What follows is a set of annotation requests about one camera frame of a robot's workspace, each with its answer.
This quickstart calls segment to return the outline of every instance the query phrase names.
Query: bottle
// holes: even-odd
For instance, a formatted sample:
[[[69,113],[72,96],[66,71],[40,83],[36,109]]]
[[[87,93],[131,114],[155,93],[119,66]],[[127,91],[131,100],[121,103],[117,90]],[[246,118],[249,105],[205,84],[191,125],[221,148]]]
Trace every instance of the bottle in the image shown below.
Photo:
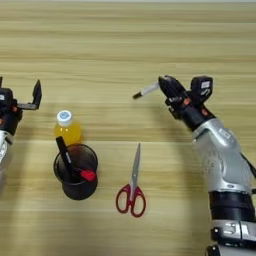
[[[68,110],[62,110],[57,114],[57,124],[54,128],[55,137],[62,136],[67,146],[82,141],[80,123],[73,120],[73,115]]]

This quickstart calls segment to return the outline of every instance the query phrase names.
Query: pen holder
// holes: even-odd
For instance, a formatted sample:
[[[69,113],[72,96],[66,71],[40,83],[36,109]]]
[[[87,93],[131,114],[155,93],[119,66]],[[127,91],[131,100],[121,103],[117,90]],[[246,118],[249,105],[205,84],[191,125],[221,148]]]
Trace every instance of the pen holder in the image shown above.
[[[98,167],[97,155],[90,147],[84,144],[73,144],[67,149],[74,168],[93,171],[95,177],[91,181],[78,175],[71,179],[60,153],[56,156],[53,165],[55,176],[62,183],[62,189],[66,196],[73,200],[86,199],[94,193],[98,185],[96,175]]]

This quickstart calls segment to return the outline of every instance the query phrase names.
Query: bottle cap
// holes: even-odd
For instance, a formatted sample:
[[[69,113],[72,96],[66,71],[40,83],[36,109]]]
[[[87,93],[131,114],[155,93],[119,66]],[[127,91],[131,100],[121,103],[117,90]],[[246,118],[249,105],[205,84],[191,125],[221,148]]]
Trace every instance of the bottle cap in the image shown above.
[[[69,126],[73,122],[73,115],[68,110],[62,110],[57,114],[57,122],[60,126]]]

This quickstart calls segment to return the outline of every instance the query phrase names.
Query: scissors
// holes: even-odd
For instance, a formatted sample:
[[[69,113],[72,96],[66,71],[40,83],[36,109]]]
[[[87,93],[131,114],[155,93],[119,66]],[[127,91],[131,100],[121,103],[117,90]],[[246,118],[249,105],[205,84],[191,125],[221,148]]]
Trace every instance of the scissors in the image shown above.
[[[130,184],[125,185],[121,190],[118,192],[116,196],[116,208],[120,213],[127,213],[129,210],[129,207],[131,207],[131,214],[135,218],[141,217],[146,209],[146,198],[141,191],[140,187],[137,186],[137,181],[138,181],[138,174],[139,174],[139,166],[140,166],[140,144],[138,145],[137,152],[135,155],[135,160],[133,164],[133,171],[132,171],[132,177],[131,177],[131,182]],[[126,204],[125,208],[122,209],[119,206],[119,198],[122,193],[126,194]],[[135,203],[138,197],[141,197],[143,201],[143,207],[141,212],[136,213],[134,211],[135,208]]]

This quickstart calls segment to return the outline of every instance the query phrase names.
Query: metal blade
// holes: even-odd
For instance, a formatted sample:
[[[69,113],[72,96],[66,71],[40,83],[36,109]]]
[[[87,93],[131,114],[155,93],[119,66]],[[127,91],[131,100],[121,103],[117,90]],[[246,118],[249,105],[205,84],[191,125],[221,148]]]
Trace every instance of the metal blade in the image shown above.
[[[131,178],[131,200],[133,199],[134,191],[137,187],[138,183],[138,175],[140,168],[140,143],[137,148],[137,152],[134,159],[133,170],[132,170],[132,178]]]
[[[36,105],[31,103],[18,103],[17,107],[25,110],[36,110]]]

